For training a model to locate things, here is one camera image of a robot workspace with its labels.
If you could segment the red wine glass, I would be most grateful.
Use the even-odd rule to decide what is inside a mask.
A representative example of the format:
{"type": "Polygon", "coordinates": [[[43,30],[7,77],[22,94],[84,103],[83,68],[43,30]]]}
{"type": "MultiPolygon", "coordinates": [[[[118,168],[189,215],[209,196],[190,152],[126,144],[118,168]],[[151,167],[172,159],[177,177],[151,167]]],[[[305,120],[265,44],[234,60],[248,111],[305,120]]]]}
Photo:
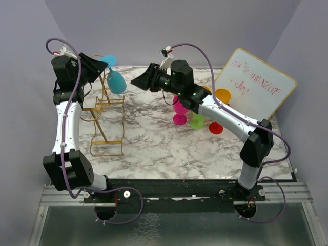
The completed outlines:
{"type": "Polygon", "coordinates": [[[217,122],[212,122],[209,125],[209,130],[212,134],[219,135],[223,132],[223,126],[217,122]]]}

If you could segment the cyan wine glass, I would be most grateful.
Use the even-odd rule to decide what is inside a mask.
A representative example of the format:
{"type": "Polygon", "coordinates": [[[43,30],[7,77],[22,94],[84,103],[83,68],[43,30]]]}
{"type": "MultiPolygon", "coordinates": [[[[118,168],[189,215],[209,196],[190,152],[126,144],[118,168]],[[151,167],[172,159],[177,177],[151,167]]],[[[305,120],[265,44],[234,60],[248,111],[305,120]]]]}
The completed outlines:
{"type": "Polygon", "coordinates": [[[100,58],[100,61],[106,62],[109,73],[107,75],[107,84],[112,94],[123,94],[127,88],[127,84],[123,76],[113,70],[113,66],[116,63],[116,58],[113,55],[106,55],[100,58]]]}

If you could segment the green wine glass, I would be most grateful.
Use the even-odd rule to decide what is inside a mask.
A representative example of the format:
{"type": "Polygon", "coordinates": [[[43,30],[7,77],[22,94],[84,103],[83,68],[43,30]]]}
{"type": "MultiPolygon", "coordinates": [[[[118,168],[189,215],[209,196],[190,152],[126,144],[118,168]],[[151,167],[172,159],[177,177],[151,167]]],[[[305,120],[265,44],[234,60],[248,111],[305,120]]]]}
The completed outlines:
{"type": "Polygon", "coordinates": [[[192,118],[190,120],[190,126],[195,130],[200,130],[204,126],[205,116],[192,112],[192,118]]]}

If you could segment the gold wire glass rack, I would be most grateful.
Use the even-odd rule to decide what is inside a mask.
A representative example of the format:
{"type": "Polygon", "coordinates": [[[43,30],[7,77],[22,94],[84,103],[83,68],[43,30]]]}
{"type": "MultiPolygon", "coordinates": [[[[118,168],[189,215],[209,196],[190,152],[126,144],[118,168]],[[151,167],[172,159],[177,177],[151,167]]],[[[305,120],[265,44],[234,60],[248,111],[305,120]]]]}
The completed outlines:
{"type": "MultiPolygon", "coordinates": [[[[100,60],[103,55],[93,55],[100,60]]],[[[97,80],[100,85],[92,95],[94,105],[83,108],[84,122],[94,125],[94,134],[90,140],[90,155],[93,157],[123,156],[125,137],[125,96],[112,94],[108,84],[105,70],[97,80]]]]}

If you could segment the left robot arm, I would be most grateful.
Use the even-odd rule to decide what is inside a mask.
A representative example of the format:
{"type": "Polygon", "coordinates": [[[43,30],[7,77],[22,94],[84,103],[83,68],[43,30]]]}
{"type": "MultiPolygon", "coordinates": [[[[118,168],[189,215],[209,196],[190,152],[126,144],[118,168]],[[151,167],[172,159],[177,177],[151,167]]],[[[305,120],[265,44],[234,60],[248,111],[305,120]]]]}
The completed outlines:
{"type": "Polygon", "coordinates": [[[83,86],[94,82],[105,70],[104,62],[79,54],[55,56],[51,64],[57,77],[53,102],[57,111],[57,133],[51,155],[43,158],[44,168],[57,190],[89,188],[102,202],[112,199],[113,189],[106,177],[93,172],[91,163],[79,148],[79,121],[83,109],[83,86]]]}

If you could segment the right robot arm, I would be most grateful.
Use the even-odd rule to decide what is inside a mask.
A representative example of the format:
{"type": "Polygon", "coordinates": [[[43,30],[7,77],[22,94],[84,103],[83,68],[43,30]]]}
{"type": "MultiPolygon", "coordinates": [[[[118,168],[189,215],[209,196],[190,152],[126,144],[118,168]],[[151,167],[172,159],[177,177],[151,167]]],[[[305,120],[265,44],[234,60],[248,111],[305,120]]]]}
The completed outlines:
{"type": "Polygon", "coordinates": [[[217,103],[209,90],[194,82],[193,69],[185,60],[173,61],[170,74],[158,64],[150,63],[142,75],[131,80],[131,84],[144,91],[173,93],[186,109],[210,118],[237,136],[244,145],[240,152],[243,165],[235,194],[240,200],[253,196],[263,160],[274,144],[272,125],[268,120],[251,119],[217,103]]]}

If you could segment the pink wine glass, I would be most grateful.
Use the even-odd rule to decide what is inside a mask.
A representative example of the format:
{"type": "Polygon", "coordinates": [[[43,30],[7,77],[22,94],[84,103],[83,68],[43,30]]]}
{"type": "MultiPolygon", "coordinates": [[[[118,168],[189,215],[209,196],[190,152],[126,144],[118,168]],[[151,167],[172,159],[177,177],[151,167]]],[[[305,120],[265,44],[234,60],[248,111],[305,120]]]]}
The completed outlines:
{"type": "Polygon", "coordinates": [[[178,100],[178,96],[174,97],[173,101],[173,110],[175,111],[175,115],[173,116],[173,122],[176,125],[182,126],[187,122],[186,113],[188,109],[186,109],[181,102],[178,100]]]}

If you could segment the yellow wine glass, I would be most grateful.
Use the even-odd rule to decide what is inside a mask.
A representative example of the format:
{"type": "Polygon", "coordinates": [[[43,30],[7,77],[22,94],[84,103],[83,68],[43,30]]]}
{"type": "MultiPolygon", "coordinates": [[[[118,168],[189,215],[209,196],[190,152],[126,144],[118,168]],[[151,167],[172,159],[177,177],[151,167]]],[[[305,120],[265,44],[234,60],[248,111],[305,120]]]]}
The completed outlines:
{"type": "Polygon", "coordinates": [[[227,89],[220,88],[215,90],[215,96],[224,104],[228,105],[231,99],[231,94],[227,89]]]}
{"type": "Polygon", "coordinates": [[[208,88],[207,86],[204,86],[204,85],[202,85],[201,87],[203,87],[203,88],[205,88],[206,90],[208,90],[208,91],[210,91],[210,92],[211,92],[211,89],[210,89],[210,88],[208,88]]]}

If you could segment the yellow wine glass front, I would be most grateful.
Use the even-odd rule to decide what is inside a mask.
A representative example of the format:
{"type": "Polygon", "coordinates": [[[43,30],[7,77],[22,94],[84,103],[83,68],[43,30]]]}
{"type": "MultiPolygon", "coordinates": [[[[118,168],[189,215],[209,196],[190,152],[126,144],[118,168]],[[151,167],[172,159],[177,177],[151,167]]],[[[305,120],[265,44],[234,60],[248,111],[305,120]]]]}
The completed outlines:
{"type": "Polygon", "coordinates": [[[206,90],[208,90],[208,91],[210,91],[210,92],[211,92],[211,89],[210,89],[210,88],[208,88],[207,86],[204,86],[204,85],[202,85],[201,87],[203,87],[203,88],[205,88],[206,90]]]}

